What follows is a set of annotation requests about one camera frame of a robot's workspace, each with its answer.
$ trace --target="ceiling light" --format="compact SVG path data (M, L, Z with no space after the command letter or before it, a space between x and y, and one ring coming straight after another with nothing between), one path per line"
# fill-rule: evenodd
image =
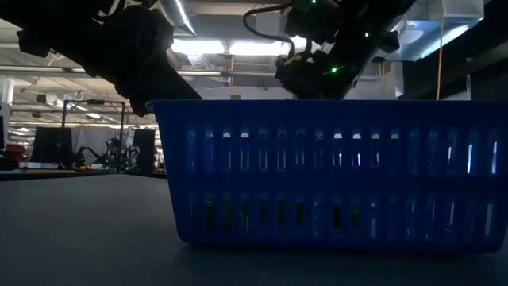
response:
M238 41L229 48L229 53L235 56L280 56L288 52L289 44L280 41L272 43Z
M443 36L443 46L445 46L447 43L455 40L458 36L465 33L468 29L469 29L469 25L462 25L460 27L456 27L456 28L450 30L449 32L447 32ZM420 55L420 58L423 59L423 58L427 57L428 55L430 55L431 53L437 51L440 47L440 44L441 44L441 39L437 38L437 40L435 40L431 45L429 45L429 47Z
M179 75L182 75L182 76L200 76L200 75L203 75L203 76L221 76L221 72L220 71L177 71Z
M224 45L219 40L175 39L171 50L185 55L222 54L225 52Z
M88 111L88 109L86 109L85 107L81 107L81 106L76 106L77 109L81 110L81 111Z
M91 117L91 118L95 118L95 119L100 119L101 118L101 115L99 114L85 114L86 116L88 117Z

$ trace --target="black cable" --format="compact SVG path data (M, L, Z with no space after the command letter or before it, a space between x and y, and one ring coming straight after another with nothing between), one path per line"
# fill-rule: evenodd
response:
M294 5L294 1L291 1L291 2L286 3L286 4L275 5L275 6L270 6L270 7L265 7L265 8L259 8L259 9L252 9L252 10L248 11L247 13L245 13L244 18L242 19L242 21L244 22L245 28L247 30L249 30L251 33L253 33L254 35L258 36L258 37L262 37L262 38L270 39L270 40L275 40L275 41L283 41L283 42L288 43L291 46L291 48L289 50L288 56L292 57L292 56L294 56L295 46L294 46L293 41L289 37L276 36L276 35L267 35L267 34L258 32L253 27L248 25L248 23L247 23L247 17L252 16L253 14L266 13L266 12L274 12L274 11L286 9L286 8L289 8L289 7L293 6L293 5Z
M312 56L312 41L310 39L306 39L305 49L303 50L301 55L303 61L307 61L307 59L309 59L310 56Z

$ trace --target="metal frame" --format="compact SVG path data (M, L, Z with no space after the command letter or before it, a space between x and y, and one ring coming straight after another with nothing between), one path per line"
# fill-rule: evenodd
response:
M125 102L121 101L106 101L106 100L67 100L63 101L62 111L62 128L65 128L65 119L67 118L67 104L70 102L85 102L89 105L104 105L104 103L121 104L121 119L120 119L120 150L123 148L123 135L124 135L124 117L125 117ZM120 173L120 158L117 157L117 173Z

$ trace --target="fluorescent light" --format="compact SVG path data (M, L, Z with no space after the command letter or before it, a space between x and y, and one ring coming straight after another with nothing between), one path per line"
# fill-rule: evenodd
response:
M292 37L294 47L297 50L303 50L307 39L300 36ZM319 44L312 43L312 51L319 48ZM229 53L236 56L280 56L287 55L290 45L281 41L266 43L259 41L237 41L229 48Z
M85 114L86 116L89 116L91 118L100 119L101 115L99 114Z
M288 52L289 44L280 41L271 43L238 41L229 48L229 53L235 56L280 56Z
M451 31L447 32L443 36L443 46L445 46L447 43L455 40L458 36L462 35L469 29L469 25L462 25L460 27L456 27L452 29ZM425 58L431 53L435 52L439 49L441 44L441 39L438 38L436 41L434 41L420 56L420 58Z
M81 110L81 111L88 111L88 109L86 109L85 107L81 107L81 106L76 106L77 109Z
M188 75L188 76L193 76L193 75L196 75L196 76L199 76L199 75L203 75L203 76L221 76L221 72L220 71L177 71L179 75Z
M56 100L56 106L57 107L64 107L64 101L62 99L57 99ZM72 108L72 104L68 103L67 104L67 109L71 109Z
M219 40L175 39L171 50L185 55L221 54L225 52L224 45Z

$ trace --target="basket slot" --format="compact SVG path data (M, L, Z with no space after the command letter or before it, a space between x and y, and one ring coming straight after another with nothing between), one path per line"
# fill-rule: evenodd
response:
M298 132L295 140L296 165L303 166L305 164L305 134Z
M436 196L432 194L425 205L424 239L428 242L437 240L437 208Z
M221 167L224 171L231 170L231 133L224 132L222 134L222 142L221 142Z
M277 138L277 170L286 170L287 136L284 132L279 133Z
M268 135L262 131L259 139L259 168L260 171L266 171L268 168Z
M358 238L360 232L360 204L353 201L349 207L349 234L351 238Z
M464 241L473 242L476 237L476 218L478 217L478 203L472 196L468 197L464 214Z
M494 139L491 143L491 175L495 175L498 172L498 142Z
M352 136L352 166L358 168L361 166L362 155L362 136L360 133L354 133Z
M214 231L214 201L208 199L205 202L206 207L206 232Z
M341 205L339 203L332 205L332 229L341 230Z
M322 130L316 132L316 141L314 142L314 165L321 167L325 163L325 136Z
M243 132L240 136L240 170L248 171L250 165L250 136Z
M455 197L450 195L444 204L443 239L445 242L454 242L456 240L457 207Z
M398 238L398 227L399 227L399 197L397 195L391 195L388 199L387 204L387 240L394 242Z
M277 201L277 226L286 225L286 200L280 199Z
M416 240L417 219L418 219L418 201L410 197L406 202L406 226L404 236L408 242Z
M391 131L388 148L390 153L389 171L392 173L398 173L400 172L400 160L402 154L400 134L396 129Z
M411 175L417 175L420 172L420 133L417 129L412 129L410 131L410 139L408 145L407 173Z
M489 202L486 207L484 239L490 241L493 237L494 204Z
M212 130L205 132L205 140L203 142L203 167L205 172L214 171L214 134Z
M303 203L296 203L296 213L294 216L294 224L297 227L303 226Z
M369 226L369 238L372 240L377 239L379 231L379 215L378 215L379 204L376 201L372 201L369 207L368 213L368 226Z
M230 199L224 199L222 202L222 218L223 218L223 226L224 226L224 232L228 233L231 232L233 229L233 207L231 205Z
M343 164L344 141L341 133L333 135L333 166L341 168Z
M248 227L248 201L244 199L241 201L241 232L247 233Z
M260 226L267 227L268 225L268 201L266 199L260 200Z
M468 175L475 175L478 173L478 133L472 130L468 138L468 165L466 173Z
M319 195L316 197L311 206L311 213L307 213L306 217L309 218L306 220L312 226L312 235L319 239L323 236L324 232L329 229L329 225L326 224L328 222L328 211L325 211L325 207L330 207L329 204L324 204L322 197Z
M457 172L457 138L458 131L452 129L448 135L448 149L447 149L447 169L449 174L456 174Z
M379 168L381 160L381 136L373 133L371 138L371 166Z

